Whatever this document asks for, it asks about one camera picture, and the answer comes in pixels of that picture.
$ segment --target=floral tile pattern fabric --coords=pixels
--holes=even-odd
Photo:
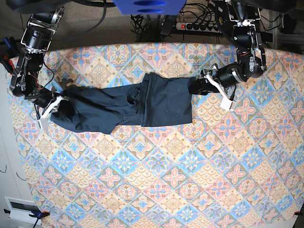
[[[190,77],[236,60],[205,44],[131,44],[50,52],[52,82],[99,88],[146,72]],[[193,123],[118,126],[111,135],[35,127],[31,103],[9,93],[33,199],[50,228],[244,228],[293,217],[304,202],[304,57],[267,50],[268,70],[238,86],[234,112],[194,95]],[[44,84],[51,72],[43,68]]]

